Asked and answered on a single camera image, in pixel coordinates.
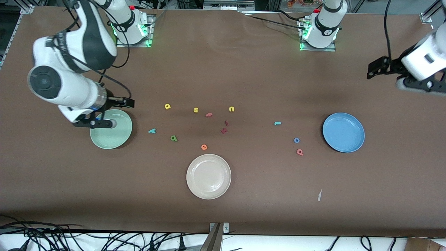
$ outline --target white plate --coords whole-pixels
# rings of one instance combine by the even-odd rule
[[[205,154],[192,161],[186,174],[190,191],[205,200],[222,196],[231,184],[231,169],[220,156]]]

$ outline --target green plate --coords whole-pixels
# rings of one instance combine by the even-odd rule
[[[104,119],[115,120],[116,127],[90,129],[91,141],[102,149],[113,149],[124,144],[132,133],[133,125],[129,115],[124,111],[112,109],[105,111]]]

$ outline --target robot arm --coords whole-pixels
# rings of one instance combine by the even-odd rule
[[[73,125],[112,128],[110,121],[96,121],[95,112],[112,106],[132,108],[134,101],[114,97],[81,74],[111,67],[117,51],[96,7],[88,0],[78,0],[74,8],[81,21],[78,30],[63,30],[34,42],[34,67],[28,74],[28,85],[36,96],[58,105]]]
[[[147,37],[147,14],[127,6],[125,0],[95,0],[106,10],[111,26],[122,44],[133,45]]]
[[[367,79],[381,74],[400,74],[399,89],[446,96],[446,22],[399,58],[384,56],[368,65]]]
[[[312,13],[306,17],[310,19],[310,25],[302,38],[316,48],[329,46],[336,39],[339,24],[347,9],[348,4],[345,0],[325,0],[319,13]]]

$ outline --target blue plate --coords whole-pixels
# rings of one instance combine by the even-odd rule
[[[322,128],[325,141],[336,151],[354,152],[361,148],[365,132],[361,122],[348,113],[334,113]]]

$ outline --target plate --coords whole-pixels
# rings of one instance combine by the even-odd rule
[[[116,121],[114,128],[90,129],[91,141],[102,149],[113,149],[124,144],[132,133],[132,119],[121,110],[112,109],[105,111],[104,119]]]
[[[348,113],[334,113],[322,128],[325,141],[336,151],[350,153],[364,143],[365,132],[361,122]]]
[[[220,156],[205,154],[192,161],[186,174],[187,186],[198,198],[213,200],[231,184],[231,169]]]

